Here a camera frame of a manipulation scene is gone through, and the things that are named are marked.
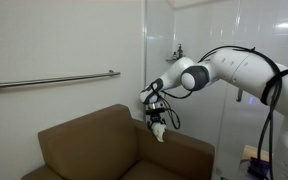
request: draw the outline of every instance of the armchair cushion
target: armchair cushion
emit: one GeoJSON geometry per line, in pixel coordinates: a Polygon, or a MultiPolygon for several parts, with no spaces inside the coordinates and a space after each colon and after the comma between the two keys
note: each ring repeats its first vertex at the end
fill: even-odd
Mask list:
{"type": "Polygon", "coordinates": [[[42,166],[25,176],[22,180],[64,180],[61,176],[56,174],[52,169],[47,166],[42,166]]]}
{"type": "Polygon", "coordinates": [[[170,170],[146,160],[139,161],[130,169],[121,180],[188,180],[170,170]]]}

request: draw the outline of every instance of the brown armchair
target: brown armchair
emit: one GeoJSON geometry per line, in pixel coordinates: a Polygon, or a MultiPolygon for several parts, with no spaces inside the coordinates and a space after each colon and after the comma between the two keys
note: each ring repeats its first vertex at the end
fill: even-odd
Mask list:
{"type": "Polygon", "coordinates": [[[45,165],[23,180],[210,180],[214,147],[172,131],[164,143],[113,105],[38,133],[45,165]]]}

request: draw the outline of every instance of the grab bar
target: grab bar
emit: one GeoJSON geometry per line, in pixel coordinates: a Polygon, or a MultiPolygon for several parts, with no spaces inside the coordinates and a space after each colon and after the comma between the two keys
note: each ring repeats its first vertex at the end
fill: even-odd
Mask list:
{"type": "Polygon", "coordinates": [[[116,75],[120,75],[120,74],[121,74],[120,72],[114,72],[114,71],[110,70],[109,73],[103,73],[103,74],[92,74],[92,75],[85,75],[85,76],[73,76],[73,77],[62,77],[62,78],[52,78],[52,79],[7,82],[7,83],[0,83],[0,88],[27,86],[27,85],[35,85],[35,84],[46,84],[46,83],[62,82],[62,81],[73,81],[73,80],[81,80],[81,79],[89,79],[89,78],[99,78],[99,77],[105,77],[105,76],[116,76],[116,75]]]}

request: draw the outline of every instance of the white robotic arm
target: white robotic arm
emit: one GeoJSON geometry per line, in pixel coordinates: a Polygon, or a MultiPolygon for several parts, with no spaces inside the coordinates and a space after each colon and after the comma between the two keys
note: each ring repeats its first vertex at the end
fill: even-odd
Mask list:
{"type": "MultiPolygon", "coordinates": [[[[240,90],[256,96],[261,99],[264,104],[274,104],[275,86],[273,86],[273,88],[266,88],[267,82],[276,75],[276,69],[277,71],[284,71],[287,70],[288,67],[274,62],[270,64],[264,60],[265,58],[264,55],[255,53],[255,51],[240,51],[229,48],[217,50],[211,59],[200,63],[194,63],[189,58],[178,60],[167,72],[155,80],[150,86],[146,87],[140,94],[142,103],[150,106],[150,113],[148,114],[150,114],[151,117],[152,114],[157,117],[157,120],[153,118],[150,126],[157,139],[163,142],[162,135],[165,122],[158,120],[159,113],[162,112],[159,110],[161,109],[159,105],[161,103],[158,103],[158,101],[163,90],[182,85],[189,91],[198,91],[222,79],[238,87],[240,90]]],[[[288,75],[283,77],[281,88],[282,91],[279,100],[274,107],[288,120],[288,75]]],[[[288,172],[287,133],[280,135],[277,148],[279,149],[275,151],[275,159],[277,163],[284,164],[285,167],[283,167],[283,169],[288,172]]]]}
{"type": "MultiPolygon", "coordinates": [[[[288,67],[277,64],[283,71],[288,67]]],[[[158,101],[156,92],[176,88],[182,85],[189,91],[197,91],[222,79],[261,99],[266,83],[274,76],[267,62],[255,54],[232,49],[219,50],[209,61],[194,63],[182,58],[174,63],[160,78],[146,87],[140,94],[143,104],[158,101]]],[[[271,103],[272,88],[266,98],[271,103]]],[[[283,78],[282,93],[276,110],[288,117],[288,75],[283,78]]]]}

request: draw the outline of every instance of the white wall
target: white wall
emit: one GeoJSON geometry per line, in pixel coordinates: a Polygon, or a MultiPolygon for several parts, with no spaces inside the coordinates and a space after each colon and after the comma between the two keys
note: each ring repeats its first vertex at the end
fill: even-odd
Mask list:
{"type": "MultiPolygon", "coordinates": [[[[218,46],[239,45],[256,47],[274,61],[288,66],[288,0],[209,1],[173,8],[173,13],[168,13],[168,18],[173,14],[175,39],[172,50],[169,50],[168,46],[155,47],[167,48],[167,54],[155,56],[159,70],[170,67],[169,63],[163,62],[164,56],[170,57],[170,53],[177,50],[178,43],[182,44],[184,55],[195,62],[218,46]]],[[[163,27],[165,28],[165,24],[153,28],[163,27]]],[[[161,32],[159,36],[170,35],[164,31],[164,34],[161,32]]],[[[150,78],[154,80],[164,73],[162,71],[157,75],[156,71],[155,67],[148,66],[147,76],[156,74],[155,78],[150,78]]],[[[221,176],[235,179],[244,145],[257,146],[268,113],[266,106],[245,92],[242,102],[237,103],[237,91],[237,88],[219,81],[193,93],[186,100],[170,100],[173,109],[181,117],[182,128],[179,132],[207,141],[216,147],[214,179],[221,176]]],[[[185,94],[182,88],[171,92],[177,95],[185,94]]],[[[282,118],[276,113],[275,140],[282,118]]],[[[171,123],[168,123],[168,128],[174,130],[171,123]]]]}
{"type": "Polygon", "coordinates": [[[174,9],[165,0],[147,1],[146,84],[164,73],[171,64],[174,41],[174,9]]]}
{"type": "Polygon", "coordinates": [[[37,133],[122,103],[142,118],[143,2],[0,0],[0,81],[120,77],[0,90],[0,180],[43,164],[37,133]]]}
{"type": "Polygon", "coordinates": [[[196,5],[199,3],[209,2],[211,0],[167,0],[174,8],[182,8],[187,6],[196,5]]]}

